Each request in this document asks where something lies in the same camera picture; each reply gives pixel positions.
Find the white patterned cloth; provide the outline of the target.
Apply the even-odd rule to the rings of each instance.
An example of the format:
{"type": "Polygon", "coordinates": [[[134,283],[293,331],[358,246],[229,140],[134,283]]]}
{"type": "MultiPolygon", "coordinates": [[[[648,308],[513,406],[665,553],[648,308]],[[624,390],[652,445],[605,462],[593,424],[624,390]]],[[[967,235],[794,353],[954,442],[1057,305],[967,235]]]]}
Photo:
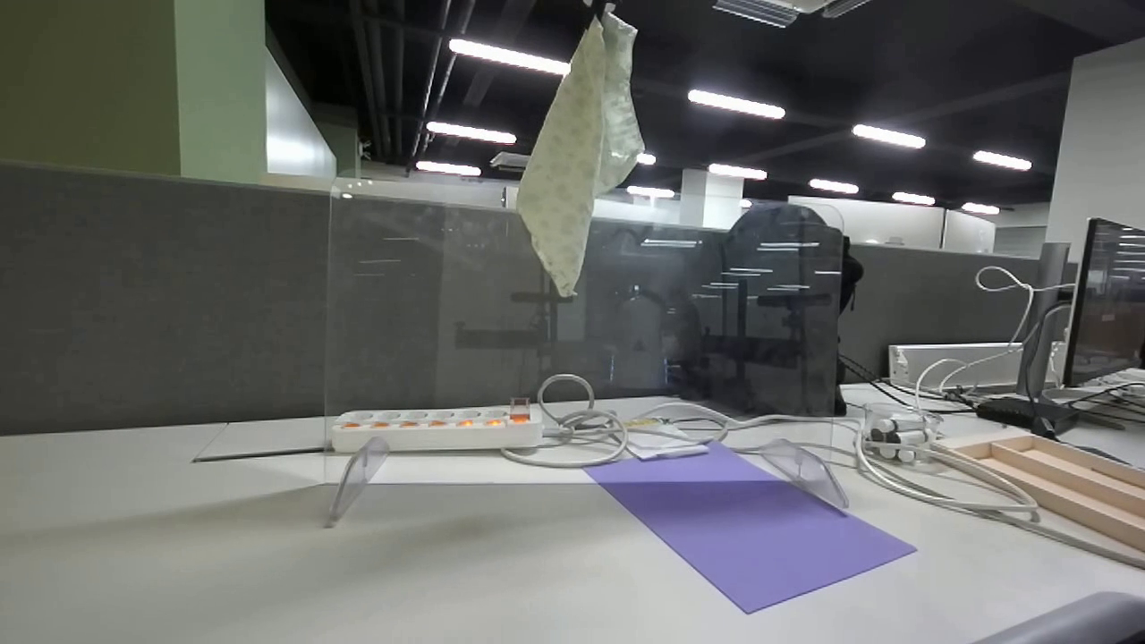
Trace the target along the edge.
{"type": "Polygon", "coordinates": [[[518,182],[514,213],[559,297],[581,286],[593,200],[643,156],[633,107],[638,28],[613,5],[583,28],[518,182]]]}

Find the clear glass panel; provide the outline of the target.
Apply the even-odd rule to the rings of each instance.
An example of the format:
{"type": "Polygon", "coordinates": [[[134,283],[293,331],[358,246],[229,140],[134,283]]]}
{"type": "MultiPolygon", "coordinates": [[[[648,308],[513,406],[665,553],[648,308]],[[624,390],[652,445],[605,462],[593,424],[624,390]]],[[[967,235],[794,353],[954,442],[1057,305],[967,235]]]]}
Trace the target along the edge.
{"type": "MultiPolygon", "coordinates": [[[[509,462],[583,470],[680,456],[738,431],[819,415],[738,415],[674,388],[688,289],[725,228],[599,219],[571,297],[559,297],[513,213],[328,197],[327,447],[343,412],[530,408],[537,447],[509,462]]],[[[394,456],[340,456],[333,510],[349,513],[394,456]]]]}

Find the white power strip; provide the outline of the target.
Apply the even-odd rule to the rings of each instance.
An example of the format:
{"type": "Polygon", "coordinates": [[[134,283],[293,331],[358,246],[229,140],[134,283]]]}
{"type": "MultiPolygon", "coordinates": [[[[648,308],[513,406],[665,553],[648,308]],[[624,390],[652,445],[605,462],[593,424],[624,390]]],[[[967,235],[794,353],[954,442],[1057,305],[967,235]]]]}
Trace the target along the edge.
{"type": "Polygon", "coordinates": [[[501,451],[537,447],[544,424],[530,408],[409,408],[343,412],[328,424],[340,456],[380,442],[391,451],[501,451]]]}

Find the purple paper sheet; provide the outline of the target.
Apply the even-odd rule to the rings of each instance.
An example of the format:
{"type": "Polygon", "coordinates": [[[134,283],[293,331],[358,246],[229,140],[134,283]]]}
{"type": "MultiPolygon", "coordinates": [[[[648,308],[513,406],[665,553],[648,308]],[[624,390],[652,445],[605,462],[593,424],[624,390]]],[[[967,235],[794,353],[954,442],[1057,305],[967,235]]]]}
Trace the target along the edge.
{"type": "Polygon", "coordinates": [[[730,451],[599,467],[590,481],[739,612],[763,612],[912,554],[730,451]]]}

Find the white power adapters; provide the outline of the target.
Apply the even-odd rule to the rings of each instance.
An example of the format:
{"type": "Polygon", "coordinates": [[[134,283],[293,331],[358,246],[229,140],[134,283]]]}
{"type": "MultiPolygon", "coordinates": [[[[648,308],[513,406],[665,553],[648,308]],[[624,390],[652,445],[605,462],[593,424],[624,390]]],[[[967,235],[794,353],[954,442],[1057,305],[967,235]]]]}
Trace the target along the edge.
{"type": "Polygon", "coordinates": [[[878,415],[867,433],[867,447],[883,458],[908,467],[933,442],[933,424],[926,415],[878,415]]]}

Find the white box on desk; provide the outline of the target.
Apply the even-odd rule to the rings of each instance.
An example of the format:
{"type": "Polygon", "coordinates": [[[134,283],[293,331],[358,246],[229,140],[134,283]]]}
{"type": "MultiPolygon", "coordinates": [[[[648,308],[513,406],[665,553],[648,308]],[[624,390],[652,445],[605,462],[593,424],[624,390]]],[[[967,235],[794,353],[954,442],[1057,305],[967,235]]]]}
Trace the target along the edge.
{"type": "Polygon", "coordinates": [[[1001,390],[1020,376],[1020,343],[891,343],[889,381],[908,390],[1001,390]]]}

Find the grey desk partition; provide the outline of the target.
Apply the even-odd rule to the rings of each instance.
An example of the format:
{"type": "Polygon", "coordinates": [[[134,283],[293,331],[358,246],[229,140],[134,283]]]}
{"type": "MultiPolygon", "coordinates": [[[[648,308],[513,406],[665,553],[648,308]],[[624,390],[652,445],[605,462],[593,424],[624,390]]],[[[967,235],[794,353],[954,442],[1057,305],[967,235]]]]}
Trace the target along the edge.
{"type": "Polygon", "coordinates": [[[327,200],[0,167],[0,431],[306,415],[327,365],[327,200]]]}

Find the black monitor stand base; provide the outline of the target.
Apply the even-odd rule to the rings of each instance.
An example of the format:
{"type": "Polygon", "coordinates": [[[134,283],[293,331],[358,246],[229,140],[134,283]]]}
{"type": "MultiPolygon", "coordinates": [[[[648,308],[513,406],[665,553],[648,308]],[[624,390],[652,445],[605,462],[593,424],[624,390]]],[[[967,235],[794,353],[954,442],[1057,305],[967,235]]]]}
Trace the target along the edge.
{"type": "Polygon", "coordinates": [[[990,424],[1020,425],[1036,437],[1058,437],[1077,425],[1077,412],[1065,406],[1028,400],[1028,396],[990,396],[978,400],[972,412],[990,424]]]}

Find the computer monitor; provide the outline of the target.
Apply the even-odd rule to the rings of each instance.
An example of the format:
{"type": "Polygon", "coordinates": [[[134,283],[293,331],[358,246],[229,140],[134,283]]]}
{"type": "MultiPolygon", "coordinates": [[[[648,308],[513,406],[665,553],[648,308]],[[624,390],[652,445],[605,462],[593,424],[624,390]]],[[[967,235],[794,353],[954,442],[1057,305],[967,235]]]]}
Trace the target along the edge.
{"type": "Polygon", "coordinates": [[[1091,219],[1077,266],[1061,383],[1145,365],[1145,228],[1091,219]]]}

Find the wooden frame tray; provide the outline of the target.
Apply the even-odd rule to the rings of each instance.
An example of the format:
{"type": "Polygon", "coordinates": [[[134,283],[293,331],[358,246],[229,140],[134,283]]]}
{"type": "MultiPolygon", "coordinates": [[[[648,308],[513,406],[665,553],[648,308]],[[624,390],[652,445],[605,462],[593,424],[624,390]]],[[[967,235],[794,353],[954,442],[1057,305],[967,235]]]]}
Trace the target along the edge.
{"type": "Polygon", "coordinates": [[[1145,472],[1035,433],[996,433],[960,456],[1022,486],[1042,510],[1145,553],[1145,472]]]}

